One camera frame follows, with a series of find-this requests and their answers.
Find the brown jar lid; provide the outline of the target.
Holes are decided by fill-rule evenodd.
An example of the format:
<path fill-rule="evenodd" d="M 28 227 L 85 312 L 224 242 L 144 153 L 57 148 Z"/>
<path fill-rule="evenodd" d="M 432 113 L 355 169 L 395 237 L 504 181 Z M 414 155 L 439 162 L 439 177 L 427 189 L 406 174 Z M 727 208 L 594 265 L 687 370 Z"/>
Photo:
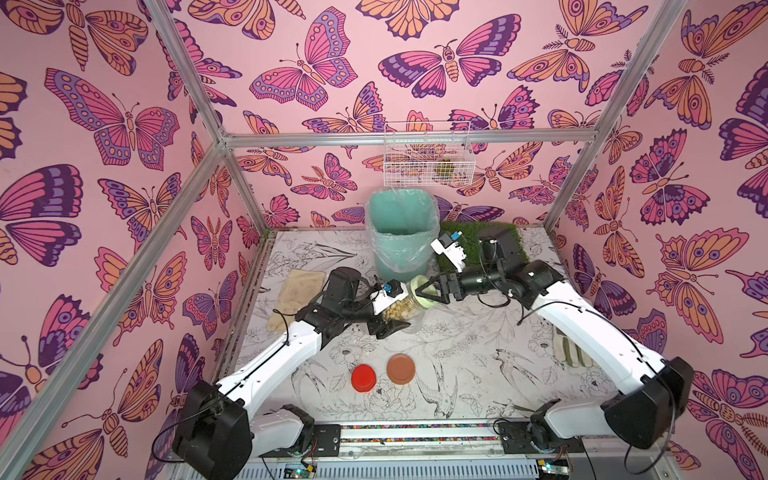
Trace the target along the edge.
<path fill-rule="evenodd" d="M 387 363 L 387 377 L 396 385 L 409 384 L 416 375 L 416 366 L 413 359 L 406 354 L 395 354 Z"/>

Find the red jar lid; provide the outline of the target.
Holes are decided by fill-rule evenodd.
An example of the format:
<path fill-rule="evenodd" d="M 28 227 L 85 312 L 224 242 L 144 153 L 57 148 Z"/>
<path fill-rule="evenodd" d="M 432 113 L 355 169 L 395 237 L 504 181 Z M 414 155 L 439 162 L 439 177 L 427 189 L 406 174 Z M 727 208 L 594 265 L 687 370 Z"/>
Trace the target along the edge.
<path fill-rule="evenodd" d="M 354 368 L 350 380 L 356 392 L 367 393 L 376 386 L 377 375 L 371 366 L 361 364 Z"/>

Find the green lid peanut jar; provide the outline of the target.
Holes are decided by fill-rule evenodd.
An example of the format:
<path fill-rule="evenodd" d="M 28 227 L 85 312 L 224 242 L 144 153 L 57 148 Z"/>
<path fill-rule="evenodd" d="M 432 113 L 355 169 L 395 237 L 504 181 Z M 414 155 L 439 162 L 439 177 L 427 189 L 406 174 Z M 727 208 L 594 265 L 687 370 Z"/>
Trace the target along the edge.
<path fill-rule="evenodd" d="M 383 317 L 389 322 L 407 322 L 409 326 L 405 332 L 415 334 L 421 329 L 427 311 L 428 309 L 421 305 L 417 297 L 408 296 L 389 306 L 383 312 Z"/>

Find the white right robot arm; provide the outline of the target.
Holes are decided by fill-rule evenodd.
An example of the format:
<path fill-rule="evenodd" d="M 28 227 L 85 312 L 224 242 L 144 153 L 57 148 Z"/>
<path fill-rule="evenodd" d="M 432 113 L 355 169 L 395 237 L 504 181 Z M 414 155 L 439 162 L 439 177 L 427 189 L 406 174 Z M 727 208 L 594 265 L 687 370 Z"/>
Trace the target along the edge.
<path fill-rule="evenodd" d="M 692 386 L 694 370 L 686 361 L 667 360 L 630 337 L 548 263 L 525 261 L 511 231 L 483 230 L 478 238 L 480 263 L 473 268 L 465 264 L 459 237 L 442 234 L 432 241 L 432 250 L 447 257 L 455 270 L 431 277 L 417 288 L 417 296 L 449 304 L 498 291 L 564 333 L 617 389 L 603 400 L 545 403 L 529 418 L 528 436 L 538 450 L 552 450 L 582 436 L 613 436 L 636 449 L 670 441 Z"/>

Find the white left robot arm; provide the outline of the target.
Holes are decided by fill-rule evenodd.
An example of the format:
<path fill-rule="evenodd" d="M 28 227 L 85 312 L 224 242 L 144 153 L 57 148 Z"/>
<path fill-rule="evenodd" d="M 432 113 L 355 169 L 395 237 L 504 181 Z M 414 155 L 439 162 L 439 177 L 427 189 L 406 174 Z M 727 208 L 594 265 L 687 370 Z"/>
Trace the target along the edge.
<path fill-rule="evenodd" d="M 176 422 L 173 453 L 205 479 L 234 479 L 252 456 L 274 451 L 305 455 L 315 443 L 314 419 L 286 404 L 259 414 L 272 392 L 351 325 L 384 339 L 408 327 L 385 319 L 385 311 L 408 295 L 405 283 L 365 284 L 360 272 L 339 267 L 322 289 L 288 316 L 285 334 L 231 375 L 211 384 L 198 382 Z"/>

